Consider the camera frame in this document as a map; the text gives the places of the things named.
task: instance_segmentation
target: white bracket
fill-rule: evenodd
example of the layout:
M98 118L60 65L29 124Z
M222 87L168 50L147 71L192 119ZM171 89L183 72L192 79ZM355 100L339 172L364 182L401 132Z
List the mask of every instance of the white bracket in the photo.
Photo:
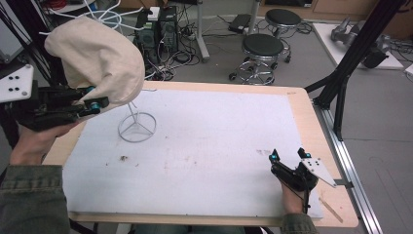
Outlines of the white bracket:
M334 188L337 187L336 182L320 158L302 159L301 162L314 176L317 176Z
M32 85L33 66L26 64L0 80L0 103L30 98Z

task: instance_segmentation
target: floor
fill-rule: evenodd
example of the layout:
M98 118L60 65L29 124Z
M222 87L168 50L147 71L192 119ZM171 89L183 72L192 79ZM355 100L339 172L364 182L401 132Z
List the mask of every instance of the floor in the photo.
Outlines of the floor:
M217 21L221 19L205 20L206 28L214 24L215 29L205 34L233 34L227 30L228 25L215 23ZM206 36L210 60L176 68L172 81L241 84L239 80L230 81L228 75L245 58L241 51L242 39L242 35ZM314 32L295 33L287 41L292 45L291 62L279 62L274 86L304 88L334 70L332 60ZM405 67L411 64L402 63ZM319 90L309 96L315 98L318 94ZM413 233L412 114L413 83L401 70L357 69L353 73L346 96L343 138L384 233ZM0 136L0 147L0 169L3 169L10 152L3 136ZM99 226L99 233L115 233L115 230L113 224ZM272 230L280 233L278 228ZM355 228L321 227L319 232L366 233L362 224Z

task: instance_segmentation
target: black stool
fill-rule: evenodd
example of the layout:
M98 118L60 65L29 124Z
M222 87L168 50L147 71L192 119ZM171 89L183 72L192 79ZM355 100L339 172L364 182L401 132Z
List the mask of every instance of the black stool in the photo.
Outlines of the black stool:
M276 28L273 35L276 38L281 39L280 35L289 29L296 28L298 24L301 23L301 18L297 14L288 10L273 9L265 14L265 21ZM288 56L285 58L285 62L289 62L291 59L291 46L285 40L281 40L287 45L287 48L285 48L282 53L288 53Z
M277 58L283 50L280 39L267 34L247 35L243 40L243 52L248 55L236 72L231 73L231 81L240 77L243 84L270 85L274 83L273 71L277 68ZM269 66L265 61L274 62Z

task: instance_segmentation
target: wire stand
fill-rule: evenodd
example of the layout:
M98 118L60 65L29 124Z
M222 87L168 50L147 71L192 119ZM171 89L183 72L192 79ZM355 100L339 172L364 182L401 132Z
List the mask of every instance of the wire stand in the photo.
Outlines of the wire stand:
M127 142L143 142L152 137L156 132L156 119L146 112L133 112L131 103L128 103L131 115L124 118L118 126L119 136Z

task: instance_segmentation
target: wooden board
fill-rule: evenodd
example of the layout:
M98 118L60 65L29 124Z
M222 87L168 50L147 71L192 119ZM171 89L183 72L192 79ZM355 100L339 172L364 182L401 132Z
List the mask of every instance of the wooden board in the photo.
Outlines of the wooden board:
M179 90L179 91L214 91L243 94L281 95L289 100L294 121L300 133L304 148L321 158L334 178L341 176L331 155L327 140L322 132L318 117L304 89L292 87L242 86L205 83L154 82L146 81L144 89L149 90ZM85 123L80 124L69 134L56 140L54 147L46 157L44 164L64 165L71 154ZM344 186L332 188L324 182L316 187L319 194L324 218L315 219L316 226L355 227L358 219ZM203 225L258 225L280 226L282 219L273 217L239 217L239 216L190 216L166 214L102 214L102 213L73 213L72 219L88 222L131 222L131 223L175 223Z
M142 92L157 119L141 143L123 141L126 106L91 119L63 169L74 213L281 217L282 191L268 155L290 168L302 146L286 96ZM322 217L318 194L309 215Z

